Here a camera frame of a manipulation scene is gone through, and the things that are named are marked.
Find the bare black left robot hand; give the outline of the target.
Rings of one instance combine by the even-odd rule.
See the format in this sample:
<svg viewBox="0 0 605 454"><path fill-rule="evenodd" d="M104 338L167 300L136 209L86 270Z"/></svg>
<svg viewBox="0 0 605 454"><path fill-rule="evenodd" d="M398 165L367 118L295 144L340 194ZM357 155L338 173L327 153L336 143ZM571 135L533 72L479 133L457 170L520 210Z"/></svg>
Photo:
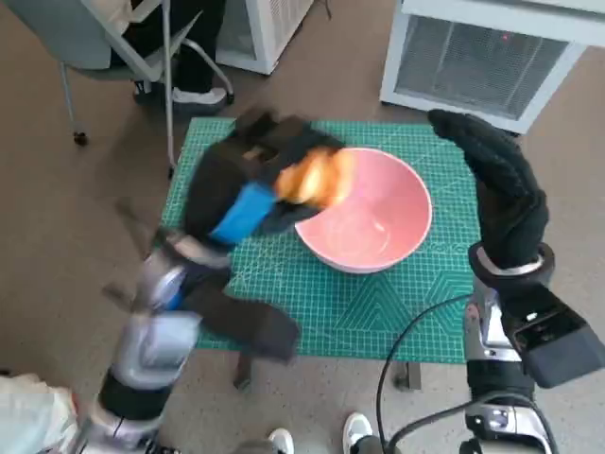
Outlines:
<svg viewBox="0 0 605 454"><path fill-rule="evenodd" d="M310 201L287 201L275 184L281 171L315 148L344 147L297 115L251 109L200 156L183 207L184 232L204 245L231 251L250 236L279 234L320 212Z"/></svg>

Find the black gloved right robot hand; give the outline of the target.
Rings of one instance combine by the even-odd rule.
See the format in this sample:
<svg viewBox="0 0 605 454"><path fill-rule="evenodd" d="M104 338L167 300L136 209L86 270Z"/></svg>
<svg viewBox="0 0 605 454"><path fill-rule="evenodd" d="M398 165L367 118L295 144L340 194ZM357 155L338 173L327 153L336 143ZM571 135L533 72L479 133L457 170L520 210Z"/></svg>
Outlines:
<svg viewBox="0 0 605 454"><path fill-rule="evenodd" d="M475 176L481 243L502 270L537 260L549 221L546 194L520 146L504 131L467 113L431 110L438 137L454 143Z"/></svg>

